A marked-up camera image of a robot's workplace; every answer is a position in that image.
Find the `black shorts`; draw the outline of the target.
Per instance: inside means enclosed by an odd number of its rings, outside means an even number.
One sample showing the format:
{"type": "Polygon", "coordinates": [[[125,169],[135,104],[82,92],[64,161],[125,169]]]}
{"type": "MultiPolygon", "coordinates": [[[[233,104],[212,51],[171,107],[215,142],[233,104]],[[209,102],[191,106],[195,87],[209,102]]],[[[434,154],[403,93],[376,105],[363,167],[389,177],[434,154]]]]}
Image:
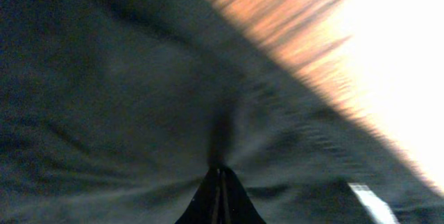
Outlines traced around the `black shorts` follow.
{"type": "Polygon", "coordinates": [[[211,168],[266,223],[443,198],[206,0],[1,0],[1,222],[176,223],[211,168]]]}

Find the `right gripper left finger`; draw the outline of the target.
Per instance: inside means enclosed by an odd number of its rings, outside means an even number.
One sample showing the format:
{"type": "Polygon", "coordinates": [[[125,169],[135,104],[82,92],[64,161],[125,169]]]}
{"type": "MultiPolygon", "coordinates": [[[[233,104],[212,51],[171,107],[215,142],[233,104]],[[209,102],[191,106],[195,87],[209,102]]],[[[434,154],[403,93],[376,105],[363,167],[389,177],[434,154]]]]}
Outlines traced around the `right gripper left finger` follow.
{"type": "Polygon", "coordinates": [[[218,224],[220,170],[211,168],[176,224],[218,224]]]}

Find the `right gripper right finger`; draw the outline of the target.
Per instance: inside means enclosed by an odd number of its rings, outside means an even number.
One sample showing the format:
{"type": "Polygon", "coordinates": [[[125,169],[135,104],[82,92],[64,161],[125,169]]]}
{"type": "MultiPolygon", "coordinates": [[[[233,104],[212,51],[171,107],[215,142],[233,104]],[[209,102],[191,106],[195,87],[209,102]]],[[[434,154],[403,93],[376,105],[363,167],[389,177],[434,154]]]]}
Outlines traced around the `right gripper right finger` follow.
{"type": "Polygon", "coordinates": [[[221,171],[221,223],[265,224],[243,185],[231,169],[221,171]]]}

